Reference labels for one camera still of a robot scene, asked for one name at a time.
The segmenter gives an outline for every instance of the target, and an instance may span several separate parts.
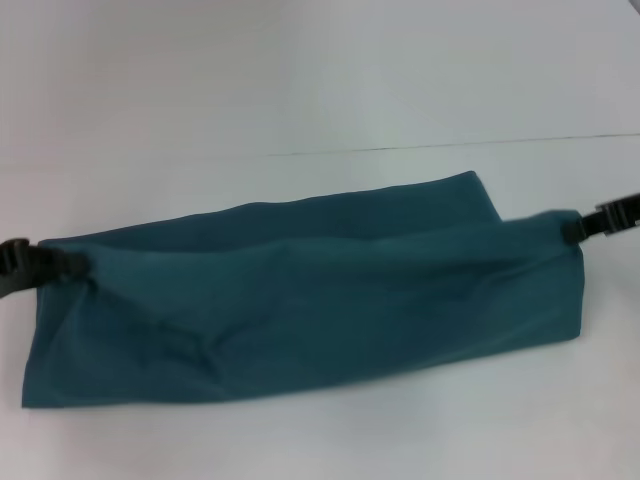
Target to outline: teal fabric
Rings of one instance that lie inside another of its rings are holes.
[[[241,400],[569,340],[577,216],[502,222],[467,173],[44,242],[92,273],[39,289],[23,405]]]

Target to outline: white table surface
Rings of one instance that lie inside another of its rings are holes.
[[[640,191],[638,45],[623,0],[0,0],[0,225],[38,240],[470,169],[505,218],[587,212]],[[639,245],[585,245],[573,342],[229,405],[21,410],[35,302],[13,295],[0,478],[636,480]]]

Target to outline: teal fabric bag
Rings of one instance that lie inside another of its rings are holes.
[[[576,212],[502,222],[473,173],[43,242],[23,405],[222,402],[579,335]]]

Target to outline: white background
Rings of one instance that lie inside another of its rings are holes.
[[[505,218],[640,191],[625,0],[0,0],[0,226],[33,240],[476,170]],[[640,233],[585,246],[583,336],[234,405],[20,410],[0,476],[640,478]]]

